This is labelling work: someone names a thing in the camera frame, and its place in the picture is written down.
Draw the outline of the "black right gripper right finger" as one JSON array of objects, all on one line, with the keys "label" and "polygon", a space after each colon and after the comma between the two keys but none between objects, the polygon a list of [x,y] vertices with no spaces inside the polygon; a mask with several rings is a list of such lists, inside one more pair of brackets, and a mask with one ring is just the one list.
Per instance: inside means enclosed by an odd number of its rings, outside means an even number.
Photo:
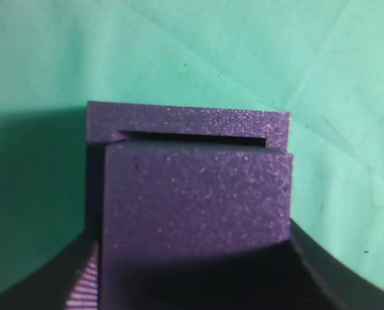
[{"label": "black right gripper right finger", "polygon": [[384,290],[351,270],[295,221],[291,241],[321,293],[336,309],[384,309]]}]

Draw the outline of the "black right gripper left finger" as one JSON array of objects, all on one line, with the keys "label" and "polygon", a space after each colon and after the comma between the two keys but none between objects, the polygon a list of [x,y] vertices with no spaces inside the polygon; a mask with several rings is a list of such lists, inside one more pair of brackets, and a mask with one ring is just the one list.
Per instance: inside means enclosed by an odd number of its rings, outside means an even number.
[{"label": "black right gripper left finger", "polygon": [[0,293],[0,309],[65,309],[90,259],[97,259],[102,217],[36,272]]}]

